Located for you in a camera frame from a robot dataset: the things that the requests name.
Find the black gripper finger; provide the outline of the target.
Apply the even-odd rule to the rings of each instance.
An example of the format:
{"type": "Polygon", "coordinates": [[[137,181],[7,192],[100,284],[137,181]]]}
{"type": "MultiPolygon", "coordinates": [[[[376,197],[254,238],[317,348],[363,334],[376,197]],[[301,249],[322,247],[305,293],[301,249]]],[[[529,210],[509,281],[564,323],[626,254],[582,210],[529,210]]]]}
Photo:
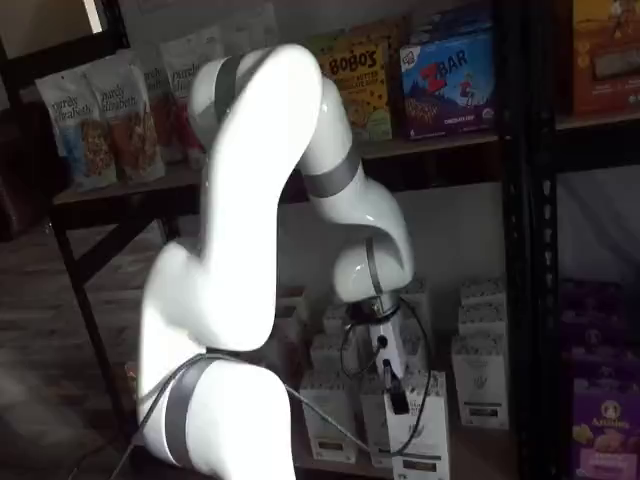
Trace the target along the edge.
{"type": "Polygon", "coordinates": [[[384,359],[382,364],[384,388],[391,402],[393,414],[405,415],[408,413],[408,401],[401,379],[394,373],[388,359],[384,359]]]}

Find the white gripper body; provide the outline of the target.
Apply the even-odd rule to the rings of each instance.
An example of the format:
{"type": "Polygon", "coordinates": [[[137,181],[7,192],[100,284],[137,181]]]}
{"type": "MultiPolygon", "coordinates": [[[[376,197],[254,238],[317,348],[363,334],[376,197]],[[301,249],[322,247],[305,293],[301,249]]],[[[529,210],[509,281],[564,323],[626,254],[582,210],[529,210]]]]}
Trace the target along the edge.
{"type": "Polygon", "coordinates": [[[403,342],[400,332],[401,315],[394,315],[386,323],[368,327],[371,344],[375,352],[375,365],[380,375],[389,366],[399,379],[403,377],[403,342]]]}

